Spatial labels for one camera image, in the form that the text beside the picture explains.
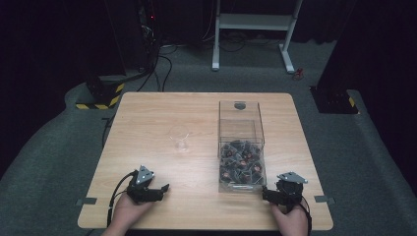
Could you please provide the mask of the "pile of dark tea packets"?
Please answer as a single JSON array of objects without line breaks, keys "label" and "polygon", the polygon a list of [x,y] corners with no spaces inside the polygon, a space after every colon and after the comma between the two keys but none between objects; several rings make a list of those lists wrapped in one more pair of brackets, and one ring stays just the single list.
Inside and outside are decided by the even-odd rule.
[{"label": "pile of dark tea packets", "polygon": [[266,181],[263,147],[240,140],[224,143],[219,150],[219,181],[263,185]]}]

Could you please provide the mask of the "clear glass cup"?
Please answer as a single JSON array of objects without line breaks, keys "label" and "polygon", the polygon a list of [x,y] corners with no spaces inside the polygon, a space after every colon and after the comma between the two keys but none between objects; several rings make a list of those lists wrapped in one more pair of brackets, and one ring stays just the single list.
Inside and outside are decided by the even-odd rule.
[{"label": "clear glass cup", "polygon": [[179,151],[187,151],[189,146],[187,139],[189,138],[189,130],[184,125],[172,126],[168,132],[170,140],[174,143],[174,146]]}]

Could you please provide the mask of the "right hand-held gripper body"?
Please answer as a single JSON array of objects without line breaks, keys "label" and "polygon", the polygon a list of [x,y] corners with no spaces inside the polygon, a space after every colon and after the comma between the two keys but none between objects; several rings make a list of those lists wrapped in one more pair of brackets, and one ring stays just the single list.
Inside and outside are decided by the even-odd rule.
[{"label": "right hand-held gripper body", "polygon": [[308,184],[308,180],[293,171],[278,174],[277,178],[275,185],[278,191],[278,203],[286,206],[287,210],[292,210],[301,203],[304,185]]}]

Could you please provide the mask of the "black stand, yellow-striped base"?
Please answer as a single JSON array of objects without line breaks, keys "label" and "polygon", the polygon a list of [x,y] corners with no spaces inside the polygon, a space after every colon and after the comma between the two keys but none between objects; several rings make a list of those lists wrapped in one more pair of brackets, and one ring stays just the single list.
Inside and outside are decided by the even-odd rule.
[{"label": "black stand, yellow-striped base", "polygon": [[124,83],[104,83],[99,78],[91,79],[86,82],[89,92],[89,101],[77,101],[78,109],[111,109],[118,102]]}]

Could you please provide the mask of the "person's left hand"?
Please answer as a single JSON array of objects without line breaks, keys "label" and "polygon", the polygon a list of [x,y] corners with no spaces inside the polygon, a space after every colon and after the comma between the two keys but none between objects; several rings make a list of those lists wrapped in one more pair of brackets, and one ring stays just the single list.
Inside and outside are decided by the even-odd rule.
[{"label": "person's left hand", "polygon": [[153,203],[135,204],[129,196],[123,194],[114,209],[110,225],[102,236],[125,236],[127,231],[153,206]]}]

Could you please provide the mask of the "clear plastic drawer box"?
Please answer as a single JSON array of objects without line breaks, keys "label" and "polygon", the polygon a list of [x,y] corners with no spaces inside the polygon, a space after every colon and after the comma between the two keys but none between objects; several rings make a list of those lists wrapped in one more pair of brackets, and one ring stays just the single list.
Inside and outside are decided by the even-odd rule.
[{"label": "clear plastic drawer box", "polygon": [[[265,146],[265,136],[260,104],[256,101],[234,101],[221,100],[218,104],[218,148],[224,143],[232,141],[249,141],[263,147]],[[259,192],[263,185],[238,185],[222,184],[219,181],[218,189],[223,193],[254,193]]]}]

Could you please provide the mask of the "wooden table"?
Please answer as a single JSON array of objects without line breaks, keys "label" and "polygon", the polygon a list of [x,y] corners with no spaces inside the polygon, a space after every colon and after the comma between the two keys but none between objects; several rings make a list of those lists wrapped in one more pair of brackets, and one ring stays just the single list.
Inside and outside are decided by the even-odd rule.
[{"label": "wooden table", "polygon": [[[260,92],[124,93],[90,183],[88,195],[97,201],[83,206],[79,226],[105,227],[114,189],[123,176],[143,165],[155,174],[154,188],[169,184],[170,189],[137,223],[139,229],[275,229],[269,205],[260,195],[218,190],[221,100],[260,104],[268,186],[272,188],[277,175],[288,171],[306,178],[303,194],[310,205],[314,229],[332,229],[328,205],[315,201],[323,190],[292,96]],[[177,150],[168,136],[175,125],[189,130],[187,151]]]}]

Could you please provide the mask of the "grey tape strip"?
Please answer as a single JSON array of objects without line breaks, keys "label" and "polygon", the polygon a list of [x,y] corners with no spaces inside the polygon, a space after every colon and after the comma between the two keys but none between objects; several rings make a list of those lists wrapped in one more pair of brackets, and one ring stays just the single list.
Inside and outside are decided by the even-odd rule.
[{"label": "grey tape strip", "polygon": [[75,206],[83,206],[83,205],[95,205],[97,201],[97,198],[82,198],[82,199],[77,199],[75,202]]},{"label": "grey tape strip", "polygon": [[326,203],[329,206],[335,203],[335,199],[328,196],[315,196],[315,201],[317,203]]}]

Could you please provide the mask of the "white metal stand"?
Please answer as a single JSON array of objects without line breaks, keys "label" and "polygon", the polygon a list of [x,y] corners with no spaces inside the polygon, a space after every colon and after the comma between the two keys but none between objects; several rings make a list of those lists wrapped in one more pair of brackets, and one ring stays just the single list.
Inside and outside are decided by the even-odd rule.
[{"label": "white metal stand", "polygon": [[288,47],[294,32],[303,0],[296,0],[291,15],[255,15],[255,14],[233,14],[222,13],[220,10],[221,0],[216,0],[215,5],[215,26],[214,44],[212,49],[211,69],[218,71],[220,68],[220,47],[219,37],[221,30],[272,30],[285,31],[286,36],[283,43],[278,45],[286,72],[295,74]]}]

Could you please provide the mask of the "black stand base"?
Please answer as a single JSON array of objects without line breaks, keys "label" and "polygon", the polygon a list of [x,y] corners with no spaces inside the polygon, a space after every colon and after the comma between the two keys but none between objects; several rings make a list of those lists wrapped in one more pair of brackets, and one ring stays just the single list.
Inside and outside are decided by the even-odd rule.
[{"label": "black stand base", "polygon": [[320,113],[358,114],[354,99],[346,92],[332,94],[317,87],[310,87],[310,93]]}]

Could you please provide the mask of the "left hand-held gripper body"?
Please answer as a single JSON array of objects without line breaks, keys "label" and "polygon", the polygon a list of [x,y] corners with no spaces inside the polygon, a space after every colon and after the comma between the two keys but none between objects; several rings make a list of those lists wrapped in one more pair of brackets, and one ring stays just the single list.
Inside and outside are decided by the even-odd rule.
[{"label": "left hand-held gripper body", "polygon": [[149,189],[153,176],[153,172],[143,165],[134,171],[134,176],[127,187],[127,195],[134,203],[154,202],[154,197]]}]

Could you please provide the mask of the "dark equipment rack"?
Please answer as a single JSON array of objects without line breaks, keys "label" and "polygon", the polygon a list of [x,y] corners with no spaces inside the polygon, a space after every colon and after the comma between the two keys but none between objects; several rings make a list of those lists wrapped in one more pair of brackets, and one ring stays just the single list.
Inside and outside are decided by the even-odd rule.
[{"label": "dark equipment rack", "polygon": [[149,72],[155,65],[161,41],[157,0],[135,0],[135,3],[140,27],[139,69],[141,72]]}]

